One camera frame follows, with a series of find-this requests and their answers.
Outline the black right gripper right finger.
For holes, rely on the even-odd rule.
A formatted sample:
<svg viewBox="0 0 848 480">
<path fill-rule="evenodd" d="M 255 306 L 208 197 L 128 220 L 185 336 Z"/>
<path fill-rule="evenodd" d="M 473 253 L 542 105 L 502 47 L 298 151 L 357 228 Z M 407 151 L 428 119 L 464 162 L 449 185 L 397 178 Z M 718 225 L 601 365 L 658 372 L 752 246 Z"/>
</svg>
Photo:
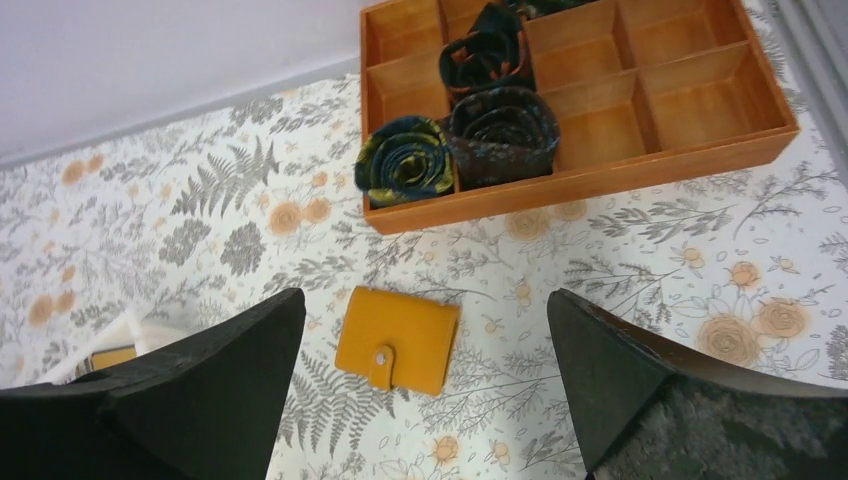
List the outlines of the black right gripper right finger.
<svg viewBox="0 0 848 480">
<path fill-rule="evenodd" d="M 547 302 L 591 479 L 843 479 L 847 394 L 739 367 L 560 289 Z"/>
</svg>

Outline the yellow credit card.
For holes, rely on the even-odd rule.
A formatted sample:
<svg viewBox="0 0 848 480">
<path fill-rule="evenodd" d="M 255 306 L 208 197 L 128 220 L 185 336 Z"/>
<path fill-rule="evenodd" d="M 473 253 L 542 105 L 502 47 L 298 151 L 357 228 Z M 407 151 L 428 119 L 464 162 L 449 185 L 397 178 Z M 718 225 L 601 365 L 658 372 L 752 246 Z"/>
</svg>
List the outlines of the yellow credit card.
<svg viewBox="0 0 848 480">
<path fill-rule="evenodd" d="M 137 351 L 134 346 L 123 346 L 94 352 L 89 357 L 88 363 L 92 371 L 98 371 L 127 362 L 136 357 Z"/>
</svg>

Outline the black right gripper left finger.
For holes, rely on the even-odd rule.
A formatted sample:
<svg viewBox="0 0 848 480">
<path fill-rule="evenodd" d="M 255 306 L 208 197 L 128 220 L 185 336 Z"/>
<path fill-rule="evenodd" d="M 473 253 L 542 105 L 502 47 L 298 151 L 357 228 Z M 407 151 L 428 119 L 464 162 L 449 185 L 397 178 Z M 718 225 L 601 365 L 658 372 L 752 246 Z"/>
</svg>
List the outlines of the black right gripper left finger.
<svg viewBox="0 0 848 480">
<path fill-rule="evenodd" d="M 289 288 L 69 383 L 4 390 L 2 477 L 264 478 L 305 316 Z"/>
</svg>

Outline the yellow leather card holder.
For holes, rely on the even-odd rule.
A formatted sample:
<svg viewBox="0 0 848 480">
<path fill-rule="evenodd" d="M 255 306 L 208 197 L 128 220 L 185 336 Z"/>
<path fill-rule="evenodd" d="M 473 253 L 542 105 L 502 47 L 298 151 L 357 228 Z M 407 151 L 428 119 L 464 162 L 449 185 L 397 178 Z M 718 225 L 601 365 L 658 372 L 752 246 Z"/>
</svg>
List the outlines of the yellow leather card holder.
<svg viewBox="0 0 848 480">
<path fill-rule="evenodd" d="M 335 367 L 377 389 L 438 396 L 460 314 L 457 305 L 358 286 L 344 315 Z"/>
</svg>

